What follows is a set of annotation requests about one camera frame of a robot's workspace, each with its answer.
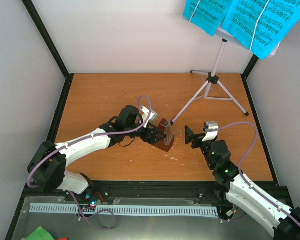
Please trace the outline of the brown wooden metronome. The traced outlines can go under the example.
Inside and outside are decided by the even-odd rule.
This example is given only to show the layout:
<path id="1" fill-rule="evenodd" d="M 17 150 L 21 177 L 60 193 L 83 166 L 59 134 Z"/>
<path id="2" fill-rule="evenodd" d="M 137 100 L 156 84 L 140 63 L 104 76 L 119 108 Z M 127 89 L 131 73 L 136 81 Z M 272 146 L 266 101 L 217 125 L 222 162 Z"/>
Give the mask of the brown wooden metronome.
<path id="1" fill-rule="evenodd" d="M 169 152 L 175 141 L 175 132 L 171 122 L 163 118 L 157 126 L 159 132 L 157 137 L 163 138 L 154 143 L 153 146 L 159 150 Z"/>

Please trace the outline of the clear acrylic metronome cover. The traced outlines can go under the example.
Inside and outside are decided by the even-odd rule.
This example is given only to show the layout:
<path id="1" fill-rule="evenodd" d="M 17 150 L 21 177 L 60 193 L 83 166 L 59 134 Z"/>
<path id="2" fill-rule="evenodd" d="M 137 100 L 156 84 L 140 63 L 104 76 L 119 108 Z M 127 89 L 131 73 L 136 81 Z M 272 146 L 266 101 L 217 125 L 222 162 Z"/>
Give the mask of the clear acrylic metronome cover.
<path id="1" fill-rule="evenodd" d="M 163 131 L 166 134 L 166 138 L 164 139 L 164 144 L 166 146 L 169 146 L 172 143 L 175 134 L 173 130 L 173 126 L 170 121 L 167 120 L 165 122 L 165 124 L 163 125 Z"/>

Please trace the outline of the white tripod music stand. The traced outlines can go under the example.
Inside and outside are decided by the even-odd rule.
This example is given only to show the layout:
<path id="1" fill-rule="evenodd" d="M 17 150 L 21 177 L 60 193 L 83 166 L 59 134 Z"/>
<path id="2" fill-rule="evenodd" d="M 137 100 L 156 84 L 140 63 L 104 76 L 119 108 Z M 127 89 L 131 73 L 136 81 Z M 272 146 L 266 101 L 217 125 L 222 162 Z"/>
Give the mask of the white tripod music stand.
<path id="1" fill-rule="evenodd" d="M 206 77 L 203 79 L 203 85 L 199 88 L 199 90 L 194 94 L 194 96 L 185 104 L 185 106 L 180 110 L 180 112 L 173 118 L 171 124 L 173 125 L 180 116 L 186 111 L 186 109 L 193 103 L 193 101 L 204 98 L 207 100 L 220 100 L 220 101 L 230 101 L 234 102 L 239 109 L 244 113 L 245 116 L 249 115 L 249 112 L 238 102 L 238 100 L 230 93 L 230 91 L 224 86 L 221 82 L 220 78 L 217 76 L 217 70 L 222 59 L 223 53 L 227 46 L 227 43 L 233 43 L 240 47 L 244 47 L 238 40 L 235 39 L 230 33 L 218 27 L 215 33 L 218 37 L 221 37 L 221 44 L 218 50 L 218 54 L 216 60 L 214 62 L 213 68 L 210 72 L 206 72 L 203 70 L 191 70 L 191 74 L 200 75 L 202 77 Z M 227 97 L 210 97 L 209 93 L 213 85 L 218 85 L 221 89 L 227 94 Z"/>

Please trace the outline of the blue sheet music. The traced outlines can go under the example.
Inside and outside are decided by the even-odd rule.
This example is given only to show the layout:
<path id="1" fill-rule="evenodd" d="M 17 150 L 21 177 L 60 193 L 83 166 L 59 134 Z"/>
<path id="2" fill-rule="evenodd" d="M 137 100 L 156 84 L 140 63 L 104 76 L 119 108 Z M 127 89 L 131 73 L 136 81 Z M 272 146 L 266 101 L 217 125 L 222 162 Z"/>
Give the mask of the blue sheet music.
<path id="1" fill-rule="evenodd" d="M 264 60 L 300 20 L 300 0 L 234 0 L 221 25 Z"/>
<path id="2" fill-rule="evenodd" d="M 187 0 L 183 17 L 214 36 L 232 4 L 232 0 Z"/>

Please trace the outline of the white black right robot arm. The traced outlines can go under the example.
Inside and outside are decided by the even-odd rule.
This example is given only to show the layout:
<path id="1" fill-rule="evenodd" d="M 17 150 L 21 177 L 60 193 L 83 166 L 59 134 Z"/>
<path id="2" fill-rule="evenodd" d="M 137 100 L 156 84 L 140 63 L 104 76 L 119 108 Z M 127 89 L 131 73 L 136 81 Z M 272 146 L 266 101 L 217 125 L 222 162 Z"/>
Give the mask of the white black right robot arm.
<path id="1" fill-rule="evenodd" d="M 253 218 L 274 240 L 300 240 L 300 208 L 271 196 L 243 173 L 240 163 L 231 161 L 226 141 L 217 139 L 220 128 L 215 121 L 206 122 L 200 134 L 194 134 L 188 126 L 184 129 L 185 143 L 201 150 L 228 202 Z"/>

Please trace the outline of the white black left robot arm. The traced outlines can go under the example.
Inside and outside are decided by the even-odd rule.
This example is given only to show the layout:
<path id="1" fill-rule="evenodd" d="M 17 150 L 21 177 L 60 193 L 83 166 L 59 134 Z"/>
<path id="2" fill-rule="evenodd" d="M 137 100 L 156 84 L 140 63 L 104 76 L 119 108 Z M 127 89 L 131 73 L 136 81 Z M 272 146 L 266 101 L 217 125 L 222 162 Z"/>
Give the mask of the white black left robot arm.
<path id="1" fill-rule="evenodd" d="M 30 188 L 40 188 L 44 193 L 62 190 L 75 193 L 82 201 L 93 198 L 94 188 L 84 174 L 66 170 L 76 160 L 95 151 L 120 144 L 125 137 L 140 138 L 143 142 L 168 152 L 174 141 L 168 135 L 170 123 L 162 119 L 159 126 L 152 122 L 157 113 L 144 106 L 127 105 L 118 116 L 82 137 L 55 144 L 43 142 L 27 167 Z"/>

